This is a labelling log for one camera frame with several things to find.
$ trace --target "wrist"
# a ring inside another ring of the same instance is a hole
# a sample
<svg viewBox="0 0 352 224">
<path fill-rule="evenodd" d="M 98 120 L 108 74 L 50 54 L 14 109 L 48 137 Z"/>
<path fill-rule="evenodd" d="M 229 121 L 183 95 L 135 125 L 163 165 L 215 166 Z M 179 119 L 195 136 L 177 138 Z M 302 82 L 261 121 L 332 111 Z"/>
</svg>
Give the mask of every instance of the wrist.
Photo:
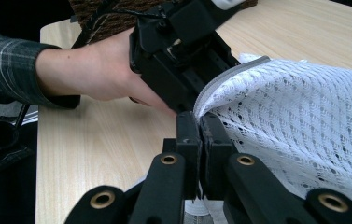
<svg viewBox="0 0 352 224">
<path fill-rule="evenodd" d="M 84 67 L 79 49 L 44 49 L 35 61 L 38 85 L 44 95 L 80 95 L 78 75 Z"/>
</svg>

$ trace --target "plaid sleeve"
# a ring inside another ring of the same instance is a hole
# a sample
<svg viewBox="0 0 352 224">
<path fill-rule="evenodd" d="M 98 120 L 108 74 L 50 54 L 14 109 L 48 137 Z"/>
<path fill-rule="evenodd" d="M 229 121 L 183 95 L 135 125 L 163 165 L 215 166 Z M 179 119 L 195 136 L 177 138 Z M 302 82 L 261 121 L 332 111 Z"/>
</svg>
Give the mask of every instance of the plaid sleeve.
<svg viewBox="0 0 352 224">
<path fill-rule="evenodd" d="M 0 36 L 0 103 L 17 100 L 32 105 L 74 108 L 80 96 L 48 98 L 39 89 L 35 60 L 43 49 L 57 48 Z"/>
</svg>

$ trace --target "black metal bracket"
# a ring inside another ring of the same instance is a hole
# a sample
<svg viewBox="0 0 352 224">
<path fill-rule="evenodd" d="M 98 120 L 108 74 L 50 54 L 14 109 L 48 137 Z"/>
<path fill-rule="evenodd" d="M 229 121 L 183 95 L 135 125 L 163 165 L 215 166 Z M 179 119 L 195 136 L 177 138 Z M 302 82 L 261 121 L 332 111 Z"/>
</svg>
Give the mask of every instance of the black metal bracket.
<svg viewBox="0 0 352 224">
<path fill-rule="evenodd" d="M 184 201 L 224 201 L 229 223 L 352 223 L 352 201 L 331 189 L 306 200 L 289 193 L 263 162 L 238 153 L 219 118 L 177 116 L 176 139 L 164 139 L 146 180 L 134 188 L 88 191 L 65 223 L 182 223 Z M 203 192 L 199 191 L 199 182 Z"/>
<path fill-rule="evenodd" d="M 149 13 L 163 18 L 138 18 L 130 36 L 132 70 L 175 112 L 191 111 L 205 84 L 239 64 L 215 32 L 239 9 L 207 0 L 154 7 Z"/>
</svg>

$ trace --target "white mesh fabric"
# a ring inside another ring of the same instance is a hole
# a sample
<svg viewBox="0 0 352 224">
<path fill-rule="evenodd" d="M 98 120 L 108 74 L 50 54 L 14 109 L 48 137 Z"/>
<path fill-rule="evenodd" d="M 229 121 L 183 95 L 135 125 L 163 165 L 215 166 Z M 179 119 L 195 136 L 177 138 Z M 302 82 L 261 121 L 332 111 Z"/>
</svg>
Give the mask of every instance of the white mesh fabric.
<svg viewBox="0 0 352 224">
<path fill-rule="evenodd" d="M 328 188 L 352 200 L 351 70 L 273 60 L 197 104 L 197 118 L 217 114 L 238 150 L 260 158 L 290 192 Z"/>
</svg>

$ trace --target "table surface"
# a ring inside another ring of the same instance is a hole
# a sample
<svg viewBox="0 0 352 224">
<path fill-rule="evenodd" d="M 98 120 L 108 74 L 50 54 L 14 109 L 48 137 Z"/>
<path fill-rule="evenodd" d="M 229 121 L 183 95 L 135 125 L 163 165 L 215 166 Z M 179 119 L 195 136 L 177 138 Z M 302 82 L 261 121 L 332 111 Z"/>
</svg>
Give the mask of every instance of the table surface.
<svg viewBox="0 0 352 224">
<path fill-rule="evenodd" d="M 70 48 L 80 28 L 60 21 L 41 42 Z M 259 0 L 218 28 L 232 54 L 307 60 L 352 69 L 352 7 L 325 0 Z M 129 99 L 83 96 L 75 110 L 39 107 L 36 223 L 63 223 L 88 190 L 126 190 L 175 137 L 175 120 Z"/>
</svg>

